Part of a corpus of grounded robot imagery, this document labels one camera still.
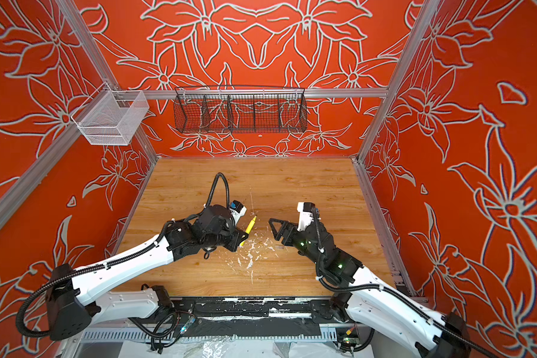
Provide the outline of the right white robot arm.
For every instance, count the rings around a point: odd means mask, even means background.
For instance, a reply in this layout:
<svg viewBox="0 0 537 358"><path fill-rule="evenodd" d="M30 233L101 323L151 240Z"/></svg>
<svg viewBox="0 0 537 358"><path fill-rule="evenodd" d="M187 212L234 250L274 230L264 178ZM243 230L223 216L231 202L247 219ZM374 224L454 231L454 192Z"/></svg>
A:
<svg viewBox="0 0 537 358"><path fill-rule="evenodd" d="M370 327L414 357L468 357L466 323L456 314L430 310L381 280L358 259L339 249L322 223L298 225L269 221L274 238L294 247L319 267L316 275L333 292L331 305L340 320Z"/></svg>

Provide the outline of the yellow marker pen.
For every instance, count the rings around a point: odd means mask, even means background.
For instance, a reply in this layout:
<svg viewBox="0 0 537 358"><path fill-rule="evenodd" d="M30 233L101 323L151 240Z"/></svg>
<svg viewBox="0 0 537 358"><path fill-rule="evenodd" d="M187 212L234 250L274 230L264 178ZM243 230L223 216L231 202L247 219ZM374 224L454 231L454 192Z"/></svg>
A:
<svg viewBox="0 0 537 358"><path fill-rule="evenodd" d="M249 222L247 228L244 231L240 231L240 247L244 245L244 242L249 238L250 233L252 232L256 224L257 216L254 216L253 219Z"/></svg>

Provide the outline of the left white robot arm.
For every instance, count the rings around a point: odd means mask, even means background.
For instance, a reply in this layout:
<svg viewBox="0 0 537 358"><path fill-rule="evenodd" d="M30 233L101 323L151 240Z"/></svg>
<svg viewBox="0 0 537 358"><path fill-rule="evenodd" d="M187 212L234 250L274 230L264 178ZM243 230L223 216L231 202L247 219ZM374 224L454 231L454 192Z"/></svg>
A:
<svg viewBox="0 0 537 358"><path fill-rule="evenodd" d="M162 287L116 294L112 290L141 274L202 252L208 257L217 248L235 252L248 234L238 221L246 207L233 201L215 204L180 221L164 224L159 234L144 243L103 261L72 268L56 267L46 290L48 337L61 341L95 323L115 319L147 319L165 310L169 302Z"/></svg>

